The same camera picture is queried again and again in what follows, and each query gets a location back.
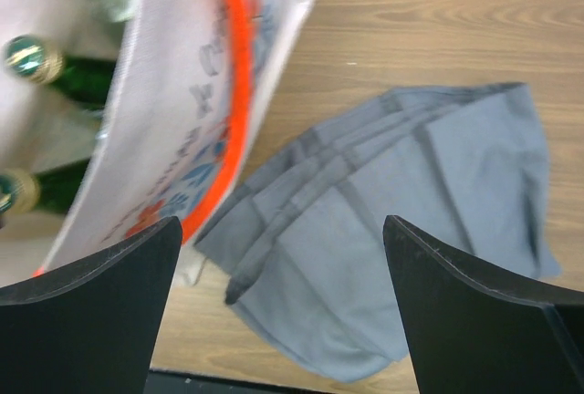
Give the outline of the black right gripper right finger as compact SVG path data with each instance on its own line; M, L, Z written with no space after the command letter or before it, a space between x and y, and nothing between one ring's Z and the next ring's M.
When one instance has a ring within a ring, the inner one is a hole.
M383 240L421 393L582 392L582 292L512 273L396 215Z

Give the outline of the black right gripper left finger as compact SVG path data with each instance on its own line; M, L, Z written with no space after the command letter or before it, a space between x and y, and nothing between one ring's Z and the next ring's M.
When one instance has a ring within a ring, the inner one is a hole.
M1 289L4 393L141 393L182 243L175 217Z

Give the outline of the green Perrier bottle yellow label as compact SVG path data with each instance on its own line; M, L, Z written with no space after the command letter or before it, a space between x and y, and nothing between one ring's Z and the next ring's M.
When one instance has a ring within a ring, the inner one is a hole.
M43 211L66 215L83 182L90 159L33 173L21 168L1 171L1 214Z

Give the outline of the green Perrier bottle red label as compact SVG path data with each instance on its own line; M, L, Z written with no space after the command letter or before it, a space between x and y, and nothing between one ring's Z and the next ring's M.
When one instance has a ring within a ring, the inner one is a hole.
M114 60L75 56L34 35L10 39L4 61L13 75L52 88L94 112L104 110L116 68Z

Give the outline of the beige canvas tote bag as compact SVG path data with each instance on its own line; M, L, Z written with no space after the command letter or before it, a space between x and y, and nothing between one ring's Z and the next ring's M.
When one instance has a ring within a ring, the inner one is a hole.
M33 173L90 159L66 215L1 217L11 285L182 222L176 285L194 285L197 235L233 190L314 0L135 0L112 24L94 0L1 0L1 166ZM13 75L5 44L34 35L111 59L102 111Z

